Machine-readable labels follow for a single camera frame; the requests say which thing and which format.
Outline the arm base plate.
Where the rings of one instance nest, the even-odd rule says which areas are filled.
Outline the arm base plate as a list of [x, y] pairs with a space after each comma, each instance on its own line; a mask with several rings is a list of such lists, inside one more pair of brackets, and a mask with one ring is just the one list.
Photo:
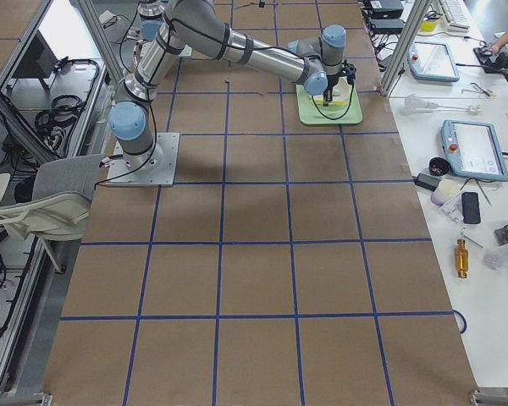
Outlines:
[[121, 140], [117, 140], [113, 154], [121, 155], [109, 163], [105, 184], [112, 187], [149, 187], [174, 185], [179, 133], [158, 132], [156, 149], [133, 156], [123, 151]]

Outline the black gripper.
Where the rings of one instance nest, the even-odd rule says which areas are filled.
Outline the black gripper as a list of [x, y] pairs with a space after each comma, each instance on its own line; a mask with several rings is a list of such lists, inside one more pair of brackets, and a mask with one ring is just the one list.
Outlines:
[[351, 101], [352, 92], [355, 88], [356, 82], [356, 66], [353, 63], [348, 63], [346, 60], [342, 62], [338, 73], [328, 75], [328, 87], [323, 93], [323, 99], [325, 101], [331, 101], [332, 90], [338, 84], [340, 78], [346, 78], [347, 83], [352, 86], [348, 100], [349, 102]]

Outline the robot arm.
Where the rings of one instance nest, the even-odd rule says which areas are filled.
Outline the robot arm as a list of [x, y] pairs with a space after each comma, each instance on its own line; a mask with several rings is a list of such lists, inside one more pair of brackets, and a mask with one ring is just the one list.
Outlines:
[[111, 176], [126, 184], [160, 184], [168, 148], [149, 127], [156, 89], [185, 47], [215, 59], [227, 59], [248, 68], [276, 75], [303, 87], [323, 104], [333, 100], [341, 80], [354, 85], [356, 68], [344, 59], [346, 31], [330, 25], [319, 37], [293, 41], [287, 47], [270, 46], [233, 30], [221, 20], [211, 1], [170, 1], [163, 9], [163, 23], [135, 70], [118, 84], [108, 126], [122, 152], [110, 166]]
[[161, 0], [139, 0], [137, 13], [141, 21], [163, 21], [165, 4]]

